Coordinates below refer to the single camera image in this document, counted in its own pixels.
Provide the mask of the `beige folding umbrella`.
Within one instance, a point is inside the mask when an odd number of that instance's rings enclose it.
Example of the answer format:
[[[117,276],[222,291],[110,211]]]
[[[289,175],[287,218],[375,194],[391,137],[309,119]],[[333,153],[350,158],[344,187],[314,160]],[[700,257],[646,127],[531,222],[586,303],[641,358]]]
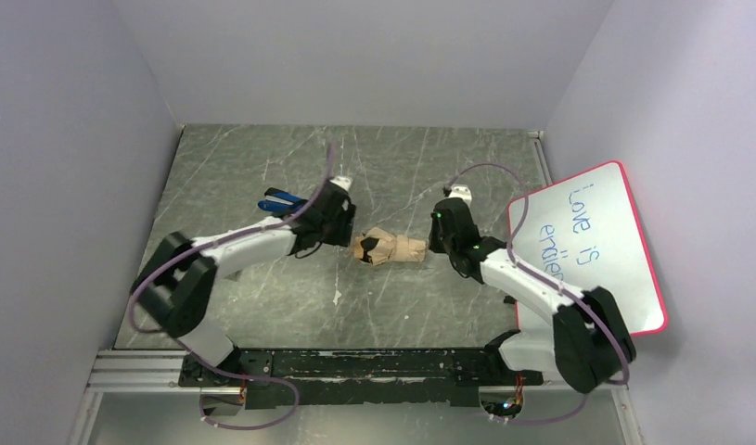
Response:
[[[353,240],[351,251],[357,260],[373,266],[388,262],[422,262],[426,258],[428,242],[373,227]]]

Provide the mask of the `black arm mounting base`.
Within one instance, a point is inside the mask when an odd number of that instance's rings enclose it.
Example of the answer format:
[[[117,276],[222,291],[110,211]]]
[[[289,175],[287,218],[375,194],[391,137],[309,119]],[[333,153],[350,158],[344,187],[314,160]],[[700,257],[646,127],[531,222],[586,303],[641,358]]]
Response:
[[[537,371],[511,371],[491,350],[455,349],[243,349],[230,372],[219,375],[191,355],[182,361],[178,384],[205,394],[245,391],[248,409],[302,405],[446,402],[478,407],[480,388],[540,386]]]

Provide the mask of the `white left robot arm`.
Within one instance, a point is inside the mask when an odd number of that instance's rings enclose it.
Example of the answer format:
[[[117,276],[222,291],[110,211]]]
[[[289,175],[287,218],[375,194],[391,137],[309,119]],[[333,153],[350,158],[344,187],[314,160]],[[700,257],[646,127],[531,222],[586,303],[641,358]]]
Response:
[[[240,372],[240,350],[206,316],[214,284],[263,262],[348,246],[356,211],[351,185],[351,178],[334,176],[309,199],[270,187],[258,203],[269,215],[253,225],[221,235],[165,236],[137,276],[129,307],[140,307],[199,362]]]

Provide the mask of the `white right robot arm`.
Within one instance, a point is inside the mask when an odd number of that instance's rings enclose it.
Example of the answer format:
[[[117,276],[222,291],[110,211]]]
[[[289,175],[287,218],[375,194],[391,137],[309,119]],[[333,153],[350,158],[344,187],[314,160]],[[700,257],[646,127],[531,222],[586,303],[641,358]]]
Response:
[[[461,197],[439,201],[430,217],[432,252],[446,255],[462,277],[500,290],[540,319],[535,329],[508,331],[487,345],[508,370],[553,373],[582,394],[627,382],[636,349],[607,289],[566,284],[522,260],[507,242],[482,235]]]

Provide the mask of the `blue stapler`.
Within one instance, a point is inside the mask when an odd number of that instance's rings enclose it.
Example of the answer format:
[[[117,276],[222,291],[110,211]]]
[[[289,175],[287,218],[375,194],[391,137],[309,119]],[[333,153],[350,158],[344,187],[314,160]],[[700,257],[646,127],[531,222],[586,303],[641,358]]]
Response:
[[[304,198],[292,195],[284,190],[269,187],[263,194],[263,199],[257,203],[260,210],[270,213],[281,213],[295,210],[306,203]]]

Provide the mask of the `pink-framed whiteboard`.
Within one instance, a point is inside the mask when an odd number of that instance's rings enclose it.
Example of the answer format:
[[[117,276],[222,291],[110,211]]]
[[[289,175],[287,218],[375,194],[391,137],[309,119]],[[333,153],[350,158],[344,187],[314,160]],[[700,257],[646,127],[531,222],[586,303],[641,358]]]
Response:
[[[507,207],[513,249],[580,288],[602,286],[634,337],[662,332],[668,313],[623,165],[608,161]]]

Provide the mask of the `aluminium frame rail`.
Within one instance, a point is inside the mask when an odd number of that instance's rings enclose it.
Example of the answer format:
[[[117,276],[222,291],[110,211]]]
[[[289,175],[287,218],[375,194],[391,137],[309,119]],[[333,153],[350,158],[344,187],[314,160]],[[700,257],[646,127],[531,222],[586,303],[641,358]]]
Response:
[[[86,390],[130,394],[238,394],[237,387],[181,387],[178,380],[185,356],[181,350],[102,350],[96,356]]]

